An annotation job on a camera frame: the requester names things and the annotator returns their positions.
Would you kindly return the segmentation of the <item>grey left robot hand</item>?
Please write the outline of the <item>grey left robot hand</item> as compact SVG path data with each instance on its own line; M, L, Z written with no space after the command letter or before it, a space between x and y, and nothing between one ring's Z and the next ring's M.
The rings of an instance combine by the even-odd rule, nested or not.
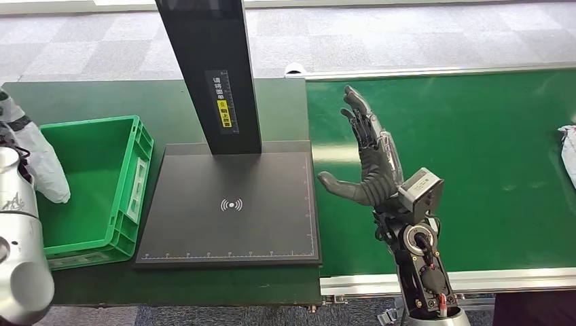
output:
M1 121L1 146L27 152L31 143L29 134L30 118L24 115L13 122Z

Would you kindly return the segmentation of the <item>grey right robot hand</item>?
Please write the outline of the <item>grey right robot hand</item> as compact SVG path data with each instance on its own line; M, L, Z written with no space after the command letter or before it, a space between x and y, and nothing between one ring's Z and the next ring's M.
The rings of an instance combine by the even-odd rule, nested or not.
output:
M377 207L397 193L403 183L403 172L391 133L382 127L377 115L361 93L350 85L344 88L345 116L357 141L361 163L358 183L341 181L331 173L317 175L321 185L331 194L361 204Z

